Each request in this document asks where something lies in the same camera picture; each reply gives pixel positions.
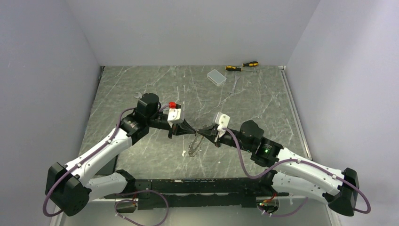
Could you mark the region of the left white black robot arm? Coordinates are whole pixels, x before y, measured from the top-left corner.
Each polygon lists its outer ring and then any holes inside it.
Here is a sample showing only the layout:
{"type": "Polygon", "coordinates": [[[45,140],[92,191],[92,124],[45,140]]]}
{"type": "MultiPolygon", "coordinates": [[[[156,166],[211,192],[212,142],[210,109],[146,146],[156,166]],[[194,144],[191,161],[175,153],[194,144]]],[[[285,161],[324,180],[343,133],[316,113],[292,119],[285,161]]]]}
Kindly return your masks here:
{"type": "Polygon", "coordinates": [[[146,136],[150,128],[166,130],[169,137],[196,133],[184,119],[181,105],[161,105],[156,94],[145,93],[136,107],[122,111],[116,126],[99,143],[76,159],[66,164],[56,162],[48,169],[43,214],[73,216],[94,199],[111,194],[132,196],[136,180],[125,170],[100,178],[94,175],[146,136]]]}

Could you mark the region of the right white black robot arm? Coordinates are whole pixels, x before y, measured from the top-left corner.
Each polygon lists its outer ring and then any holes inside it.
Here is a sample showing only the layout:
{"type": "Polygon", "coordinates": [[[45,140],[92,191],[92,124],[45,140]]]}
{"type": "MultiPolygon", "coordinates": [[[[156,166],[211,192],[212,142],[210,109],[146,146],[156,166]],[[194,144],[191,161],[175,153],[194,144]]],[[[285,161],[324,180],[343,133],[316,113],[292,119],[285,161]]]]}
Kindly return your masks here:
{"type": "Polygon", "coordinates": [[[264,195],[298,193],[318,200],[334,212],[352,217],[359,192],[357,172],[346,168],[341,171],[307,160],[283,145],[264,137],[264,130],[253,120],[242,123],[239,130],[222,125],[199,129],[198,133],[215,144],[238,150],[241,167],[248,178],[263,180],[259,189],[264,195]],[[245,169],[242,151],[251,154],[251,160],[266,170],[256,176],[245,169]]]}

